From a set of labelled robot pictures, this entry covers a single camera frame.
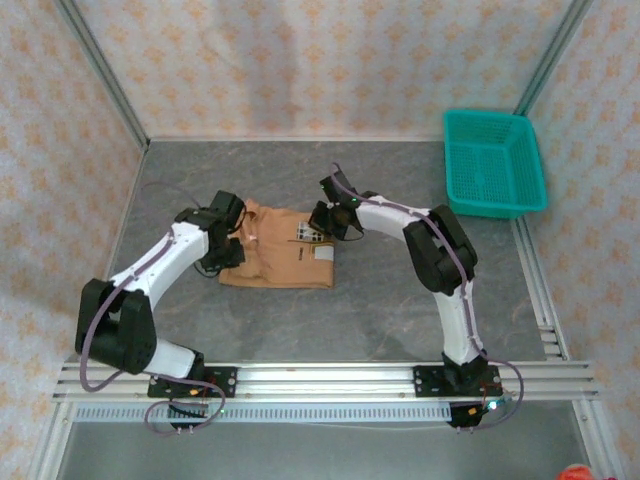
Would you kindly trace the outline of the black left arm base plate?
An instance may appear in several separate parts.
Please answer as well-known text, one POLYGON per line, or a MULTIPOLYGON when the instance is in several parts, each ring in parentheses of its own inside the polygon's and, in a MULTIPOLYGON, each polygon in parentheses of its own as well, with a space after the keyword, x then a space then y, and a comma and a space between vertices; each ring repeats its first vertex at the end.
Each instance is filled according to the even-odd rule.
POLYGON ((192 368, 186 378, 168 380, 152 376, 147 396, 158 399, 204 399, 219 398, 218 387, 226 397, 234 398, 238 369, 233 366, 212 367, 204 364, 192 368))

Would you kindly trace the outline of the aluminium frame post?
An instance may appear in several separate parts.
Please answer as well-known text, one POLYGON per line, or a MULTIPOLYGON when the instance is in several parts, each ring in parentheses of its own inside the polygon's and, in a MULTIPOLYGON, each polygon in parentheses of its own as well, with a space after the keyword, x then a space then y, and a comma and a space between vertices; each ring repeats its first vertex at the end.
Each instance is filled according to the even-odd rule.
POLYGON ((514 115, 526 117, 531 113, 536 101, 551 78, 556 65, 574 38, 593 2, 594 0, 571 0, 524 93, 513 110, 514 115))
POLYGON ((99 80, 136 144, 146 151, 150 144, 147 135, 133 105, 119 82, 103 49, 94 35, 89 23, 81 12, 76 0, 53 0, 62 18, 78 40, 83 53, 96 72, 99 80))

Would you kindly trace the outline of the aluminium table edge rail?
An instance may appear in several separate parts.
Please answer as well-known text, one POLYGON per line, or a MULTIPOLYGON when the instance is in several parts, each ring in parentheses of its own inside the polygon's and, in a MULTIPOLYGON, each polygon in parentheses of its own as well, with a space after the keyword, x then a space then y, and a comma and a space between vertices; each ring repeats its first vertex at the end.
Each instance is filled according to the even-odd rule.
POLYGON ((603 404, 605 389, 588 361, 571 358, 552 295, 526 220, 511 222, 548 367, 527 389, 530 400, 561 400, 572 405, 580 442, 593 474, 626 480, 603 404))
MULTIPOLYGON (((147 150, 147 147, 141 150, 135 161, 134 169, 120 182, 120 185, 127 186, 126 196, 118 210, 117 228, 108 237, 108 248, 102 249, 103 253, 108 253, 106 263, 101 270, 104 277, 111 273, 115 265, 127 217, 139 186, 147 150)), ((106 397, 103 394, 92 396, 85 391, 74 393, 64 390, 61 397, 56 397, 54 391, 51 391, 46 400, 49 415, 40 434, 26 480, 59 480, 58 476, 64 463, 65 453, 68 451, 76 414, 84 404, 94 407, 96 406, 95 400, 106 400, 106 397)))
POLYGON ((444 142, 442 134, 418 136, 155 136, 149 143, 158 142, 444 142))

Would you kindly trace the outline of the brown t-shirt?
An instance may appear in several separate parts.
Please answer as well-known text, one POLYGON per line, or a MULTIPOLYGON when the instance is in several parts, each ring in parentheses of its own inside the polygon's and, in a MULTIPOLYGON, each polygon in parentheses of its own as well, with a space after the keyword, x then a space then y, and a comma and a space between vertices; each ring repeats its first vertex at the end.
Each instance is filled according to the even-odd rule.
POLYGON ((307 212, 272 208, 251 199, 234 237, 245 261, 225 269, 219 283, 234 287, 330 289, 334 286, 334 242, 313 229, 307 212))

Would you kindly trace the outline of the aluminium mounting rail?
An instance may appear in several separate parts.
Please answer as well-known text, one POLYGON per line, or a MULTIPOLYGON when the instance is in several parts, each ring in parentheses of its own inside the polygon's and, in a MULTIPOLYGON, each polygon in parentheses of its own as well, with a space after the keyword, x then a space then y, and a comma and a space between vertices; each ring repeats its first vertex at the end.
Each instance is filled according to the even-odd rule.
MULTIPOLYGON (((517 369, 498 368, 498 381, 506 393, 522 394, 540 374, 548 361, 524 361, 517 369)), ((406 362, 391 363, 244 363, 237 367, 235 401, 244 402, 416 402, 413 386, 414 366, 406 362)), ((103 390, 106 401, 142 402, 148 399, 149 377, 123 374, 103 390)), ((79 364, 63 365, 54 395, 63 391, 85 391, 79 380, 79 364)))

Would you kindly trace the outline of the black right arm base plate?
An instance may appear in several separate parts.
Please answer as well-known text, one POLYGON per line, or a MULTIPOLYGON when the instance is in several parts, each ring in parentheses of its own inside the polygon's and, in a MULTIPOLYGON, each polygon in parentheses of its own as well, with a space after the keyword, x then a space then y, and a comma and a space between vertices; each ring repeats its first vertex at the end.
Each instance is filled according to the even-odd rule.
POLYGON ((413 386, 417 397, 500 397, 504 390, 498 376, 495 366, 470 370, 458 365, 418 365, 413 368, 413 386))

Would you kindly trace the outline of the teal plastic mesh basket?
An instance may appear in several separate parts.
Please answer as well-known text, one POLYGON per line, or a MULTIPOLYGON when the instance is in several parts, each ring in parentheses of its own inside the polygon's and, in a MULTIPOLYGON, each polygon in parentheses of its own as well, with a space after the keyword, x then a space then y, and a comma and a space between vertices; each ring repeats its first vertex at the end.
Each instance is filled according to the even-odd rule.
POLYGON ((446 191, 459 215, 517 219, 548 206, 529 119, 453 109, 443 114, 446 191))

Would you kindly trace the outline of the black controller board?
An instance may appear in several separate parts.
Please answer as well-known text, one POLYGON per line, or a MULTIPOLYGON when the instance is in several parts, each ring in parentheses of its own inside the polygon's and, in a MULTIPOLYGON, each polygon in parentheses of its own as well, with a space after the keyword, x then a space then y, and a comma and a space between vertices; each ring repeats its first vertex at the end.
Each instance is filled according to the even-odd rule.
POLYGON ((447 424, 456 431, 488 429, 509 418, 504 406, 504 400, 454 402, 450 404, 450 419, 447 424))

